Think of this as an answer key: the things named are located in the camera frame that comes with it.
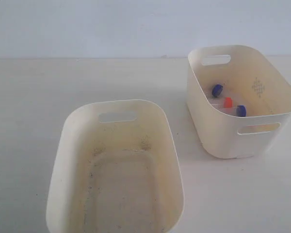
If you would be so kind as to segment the orange-capped clear tube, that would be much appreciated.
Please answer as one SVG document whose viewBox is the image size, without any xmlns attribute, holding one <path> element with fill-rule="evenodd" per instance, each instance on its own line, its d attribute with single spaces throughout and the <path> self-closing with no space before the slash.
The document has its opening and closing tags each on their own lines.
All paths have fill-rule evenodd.
<svg viewBox="0 0 291 233">
<path fill-rule="evenodd" d="M 231 114 L 234 111 L 233 100 L 230 97 L 211 98 L 209 103 L 217 110 Z"/>
</svg>

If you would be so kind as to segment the cream bin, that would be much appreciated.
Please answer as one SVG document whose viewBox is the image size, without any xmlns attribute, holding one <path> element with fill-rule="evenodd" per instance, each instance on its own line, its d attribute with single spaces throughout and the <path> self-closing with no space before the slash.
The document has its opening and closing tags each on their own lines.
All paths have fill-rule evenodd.
<svg viewBox="0 0 291 233">
<path fill-rule="evenodd" d="M 67 117 L 48 192 L 51 233 L 169 233 L 183 210 L 178 156 L 160 106 L 97 102 Z"/>
<path fill-rule="evenodd" d="M 267 151 L 291 119 L 291 85 L 258 50 L 242 45 L 214 46 L 188 55 L 187 105 L 203 148 L 221 159 Z M 212 89 L 245 117 L 228 115 L 209 102 Z"/>
</svg>

